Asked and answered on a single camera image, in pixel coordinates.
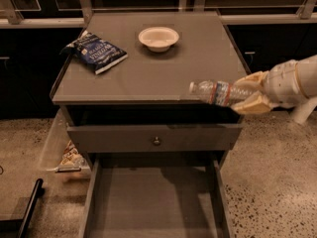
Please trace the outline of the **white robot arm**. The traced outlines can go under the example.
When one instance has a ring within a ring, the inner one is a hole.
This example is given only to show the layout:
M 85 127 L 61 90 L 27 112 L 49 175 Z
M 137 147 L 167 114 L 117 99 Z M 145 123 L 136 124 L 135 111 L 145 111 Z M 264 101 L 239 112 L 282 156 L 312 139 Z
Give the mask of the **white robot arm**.
M 252 94 L 232 108 L 239 114 L 262 114 L 273 108 L 293 108 L 317 96 L 317 56 L 275 65 L 234 83 Z

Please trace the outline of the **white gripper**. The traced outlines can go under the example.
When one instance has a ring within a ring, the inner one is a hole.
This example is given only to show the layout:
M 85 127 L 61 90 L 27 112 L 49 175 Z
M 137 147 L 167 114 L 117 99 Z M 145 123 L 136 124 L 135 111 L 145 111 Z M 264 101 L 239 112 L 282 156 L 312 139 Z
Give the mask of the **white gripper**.
M 242 77 L 234 85 L 250 90 L 264 90 L 252 94 L 246 100 L 233 104 L 231 108 L 241 114 L 263 114 L 273 106 L 291 108 L 308 99 L 303 84 L 308 75 L 308 64 L 298 60 L 289 60 L 273 67 L 269 72 L 257 71 Z

